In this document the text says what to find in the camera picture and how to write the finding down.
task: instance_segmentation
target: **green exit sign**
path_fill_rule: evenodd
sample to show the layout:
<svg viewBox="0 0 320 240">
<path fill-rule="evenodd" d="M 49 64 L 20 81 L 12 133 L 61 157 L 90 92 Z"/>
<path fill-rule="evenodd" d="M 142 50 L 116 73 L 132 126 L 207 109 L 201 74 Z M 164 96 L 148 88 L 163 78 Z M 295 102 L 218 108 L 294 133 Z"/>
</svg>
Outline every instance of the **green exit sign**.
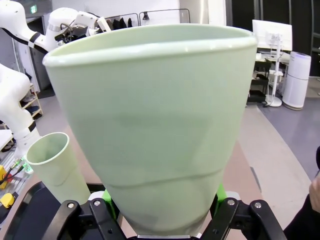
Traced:
<svg viewBox="0 0 320 240">
<path fill-rule="evenodd" d="M 35 13 L 37 12 L 37 5 L 31 6 L 31 7 L 30 7 L 30 12 L 31 12 L 32 14 L 35 14 Z"/>
</svg>

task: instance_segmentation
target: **green cup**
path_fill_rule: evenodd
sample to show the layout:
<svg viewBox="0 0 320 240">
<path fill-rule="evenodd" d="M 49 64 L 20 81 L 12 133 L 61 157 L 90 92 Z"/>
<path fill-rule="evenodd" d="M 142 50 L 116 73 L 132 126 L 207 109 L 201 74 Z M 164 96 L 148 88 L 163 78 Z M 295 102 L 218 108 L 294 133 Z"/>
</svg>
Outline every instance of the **green cup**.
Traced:
<svg viewBox="0 0 320 240">
<path fill-rule="evenodd" d="M 41 137 L 29 148 L 26 161 L 60 203 L 75 200 L 84 204 L 89 199 L 91 193 L 67 134 L 54 132 Z"/>
<path fill-rule="evenodd" d="M 44 60 L 90 165 L 141 235 L 197 235 L 222 182 L 255 64 L 253 33 L 152 25 Z"/>
</svg>

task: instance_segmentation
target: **person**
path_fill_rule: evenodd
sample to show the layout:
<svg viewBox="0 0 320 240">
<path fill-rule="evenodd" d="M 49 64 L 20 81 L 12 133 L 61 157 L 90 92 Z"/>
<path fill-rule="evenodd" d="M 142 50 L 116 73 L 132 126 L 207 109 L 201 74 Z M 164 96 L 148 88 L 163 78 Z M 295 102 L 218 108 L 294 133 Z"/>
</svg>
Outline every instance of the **person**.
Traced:
<svg viewBox="0 0 320 240">
<path fill-rule="evenodd" d="M 316 151 L 316 164 L 320 169 L 320 146 Z M 300 211 L 285 228 L 288 240 L 320 240 L 320 174 L 312 181 L 309 194 Z"/>
</svg>

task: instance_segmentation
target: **black sleeve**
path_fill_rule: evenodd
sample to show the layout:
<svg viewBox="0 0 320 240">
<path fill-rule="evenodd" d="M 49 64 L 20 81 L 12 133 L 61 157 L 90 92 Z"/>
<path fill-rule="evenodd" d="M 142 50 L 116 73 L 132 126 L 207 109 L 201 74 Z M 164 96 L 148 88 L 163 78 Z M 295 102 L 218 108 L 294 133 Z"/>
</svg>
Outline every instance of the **black sleeve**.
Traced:
<svg viewBox="0 0 320 240">
<path fill-rule="evenodd" d="M 320 240 L 320 213 L 312 209 L 309 195 L 284 234 L 288 240 Z"/>
</svg>

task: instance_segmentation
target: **cup rim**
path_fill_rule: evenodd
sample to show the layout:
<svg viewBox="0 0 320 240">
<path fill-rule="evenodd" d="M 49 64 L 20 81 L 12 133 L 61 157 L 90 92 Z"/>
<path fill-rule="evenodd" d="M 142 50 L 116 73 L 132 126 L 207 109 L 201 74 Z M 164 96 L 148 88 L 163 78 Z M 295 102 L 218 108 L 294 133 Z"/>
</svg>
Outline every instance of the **cup rim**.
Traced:
<svg viewBox="0 0 320 240">
<path fill-rule="evenodd" d="M 68 46 L 87 42 L 92 38 L 105 38 L 109 34 L 117 34 L 121 31 L 136 31 L 136 27 L 118 29 L 115 32 L 104 32 L 97 35 L 78 39 L 77 41 L 70 42 L 60 46 L 49 53 L 43 58 L 43 65 L 46 67 L 67 67 L 78 65 L 91 65 L 115 61 L 127 61 L 145 58 L 156 58 L 160 56 L 172 55 L 190 55 L 196 53 L 207 53 L 217 51 L 233 51 L 235 49 L 251 47 L 257 45 L 254 33 L 245 29 L 231 27 L 231 26 L 214 26 L 209 24 L 194 24 L 194 23 L 180 23 L 180 24 L 167 24 L 167 25 L 146 25 L 139 26 L 138 28 L 174 28 L 186 26 L 201 26 L 201 28 L 219 28 L 226 31 L 235 31 L 242 33 L 243 36 L 226 37 L 226 38 L 212 38 L 212 39 L 197 39 L 185 41 L 168 41 L 159 43 L 137 44 L 121 47 L 103 48 L 96 50 L 89 50 L 84 52 L 68 53 L 57 55 Z"/>
<path fill-rule="evenodd" d="M 50 135 L 56 135 L 56 134 L 62 134 L 62 135 L 65 135 L 65 136 L 66 136 L 66 143 L 65 143 L 64 147 L 63 147 L 56 155 L 54 155 L 53 157 L 49 158 L 48 160 L 45 160 L 45 161 L 42 161 L 42 162 L 30 162 L 30 161 L 28 160 L 29 150 L 30 150 L 39 140 L 41 140 L 42 138 L 45 138 L 45 137 L 50 136 Z M 58 132 L 51 132 L 51 133 L 49 133 L 49 134 L 47 134 L 47 135 L 44 135 L 44 136 L 42 136 L 41 138 L 39 138 L 37 141 L 35 141 L 35 142 L 29 147 L 29 149 L 28 149 L 28 151 L 27 151 L 27 153 L 26 153 L 26 155 L 25 155 L 25 160 L 26 160 L 26 162 L 27 162 L 29 165 L 34 165 L 34 166 L 39 166 L 39 165 L 47 164 L 47 163 L 53 161 L 54 159 L 56 159 L 58 156 L 60 156 L 60 155 L 66 150 L 66 148 L 68 147 L 69 142 L 70 142 L 70 138 L 69 138 L 68 134 L 66 134 L 65 132 L 60 132 L 60 131 L 58 131 Z"/>
</svg>

